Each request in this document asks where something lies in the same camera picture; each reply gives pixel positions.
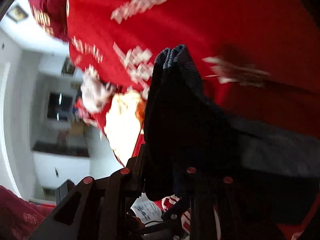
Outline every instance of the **black cloth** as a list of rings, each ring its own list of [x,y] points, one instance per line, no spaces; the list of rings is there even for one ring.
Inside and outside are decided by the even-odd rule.
[[[263,163],[263,158],[255,163],[252,156],[261,153],[267,156],[270,149],[277,161],[274,154],[277,147],[285,149],[287,143],[281,144],[281,140],[287,137],[293,140],[291,137],[295,138],[295,133],[276,129],[283,136],[279,140],[271,136],[274,129],[268,125],[255,123],[267,131],[265,135],[256,132],[250,122],[239,120],[241,122],[225,115],[203,95],[200,75],[184,45],[160,53],[145,111],[144,138],[149,161],[145,191],[148,198],[156,201],[173,194],[190,197],[195,190],[214,196],[219,194],[223,177],[231,176],[242,181],[242,185],[245,183],[246,188],[251,185],[253,190],[259,189],[261,197],[267,197],[274,222],[300,223],[319,189],[318,178],[312,178],[313,172],[318,171],[303,169],[303,175],[310,178],[301,178],[301,169],[292,167],[296,165],[293,162],[284,162],[287,158],[281,156],[279,160],[283,163],[276,167],[268,165],[270,162]],[[303,140],[304,136],[297,136],[295,140],[298,139]],[[272,144],[276,147],[265,147]],[[306,151],[303,142],[297,145],[302,145]],[[200,176],[197,189],[195,179],[186,173],[188,167],[195,167]]]

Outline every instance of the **cable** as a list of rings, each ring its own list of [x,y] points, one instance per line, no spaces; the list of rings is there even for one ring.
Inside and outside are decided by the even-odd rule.
[[[163,222],[163,221],[149,221],[148,223],[145,223],[145,226],[146,226],[147,224],[150,224],[150,223],[161,223],[161,222]]]

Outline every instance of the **red shirt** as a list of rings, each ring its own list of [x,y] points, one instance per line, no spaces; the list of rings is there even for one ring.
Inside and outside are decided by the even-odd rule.
[[[17,240],[26,240],[52,210],[24,201],[0,186],[1,227],[9,229]]]
[[[36,23],[50,36],[69,41],[66,0],[28,0]]]
[[[68,0],[67,8],[71,59],[104,82],[147,89],[158,53],[186,44],[224,110],[320,138],[320,33],[299,0]],[[225,72],[266,82],[223,83]]]

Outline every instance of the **dark gray fabric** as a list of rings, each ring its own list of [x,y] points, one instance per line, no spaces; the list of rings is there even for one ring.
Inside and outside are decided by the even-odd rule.
[[[173,193],[193,196],[195,183],[186,169],[195,167],[203,178],[213,178],[198,187],[202,196],[219,194],[217,181],[232,176],[243,185],[240,191],[249,190],[241,193],[249,205],[250,191],[258,191],[259,199],[270,202],[273,222],[299,224],[319,190],[318,178],[312,178],[319,175],[318,141],[227,116],[203,95],[183,45],[165,49],[156,59],[144,131],[150,160],[145,190],[152,201]]]
[[[243,167],[290,177],[320,178],[320,141],[258,121],[230,118]]]

